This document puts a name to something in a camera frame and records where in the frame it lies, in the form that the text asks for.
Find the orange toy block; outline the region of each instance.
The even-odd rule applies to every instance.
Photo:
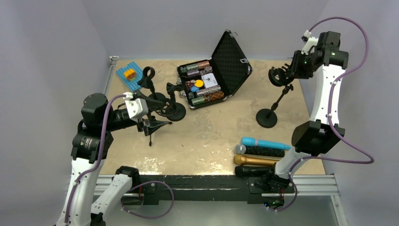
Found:
[[[123,73],[125,78],[129,81],[133,80],[136,77],[136,72],[133,69],[129,69]]]

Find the silver microphone head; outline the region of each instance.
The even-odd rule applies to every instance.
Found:
[[[245,146],[244,145],[236,145],[234,148],[236,154],[245,154]]]

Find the microphone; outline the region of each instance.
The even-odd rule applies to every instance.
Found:
[[[258,165],[258,166],[273,166],[278,160],[271,160],[271,159],[258,159],[258,158],[251,158],[246,157],[240,154],[237,154],[233,158],[233,162],[236,165]]]
[[[266,140],[258,140],[251,137],[243,137],[241,143],[245,146],[255,146],[255,147],[269,147],[277,149],[290,149],[291,146],[282,143],[276,143]]]
[[[284,157],[286,154],[284,150],[268,147],[251,147],[245,145],[236,145],[236,154],[253,154],[271,157]]]
[[[260,177],[271,173],[271,169],[264,166],[236,166],[234,174],[238,177]]]

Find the gray wall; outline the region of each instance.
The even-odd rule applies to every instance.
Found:
[[[328,0],[83,0],[105,48],[129,58],[209,58],[223,31],[248,58],[292,57]]]
[[[350,17],[366,29],[370,39],[366,64],[343,80],[338,112],[345,137],[372,153],[375,163],[324,162],[326,172],[335,173],[349,225],[397,225],[399,221],[398,14],[395,0],[339,0],[330,1],[320,17]],[[346,22],[331,21],[314,34],[328,30],[342,33],[341,49],[349,51],[349,68],[355,67],[364,53],[360,31]],[[315,80],[301,84],[312,110]],[[367,159],[343,142],[327,156]]]
[[[0,51],[0,225],[53,225],[108,54],[80,0],[0,0]]]

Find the case lid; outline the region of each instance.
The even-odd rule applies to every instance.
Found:
[[[252,67],[234,38],[235,35],[237,33],[226,30],[211,58],[226,84],[227,96],[234,95],[252,73]]]

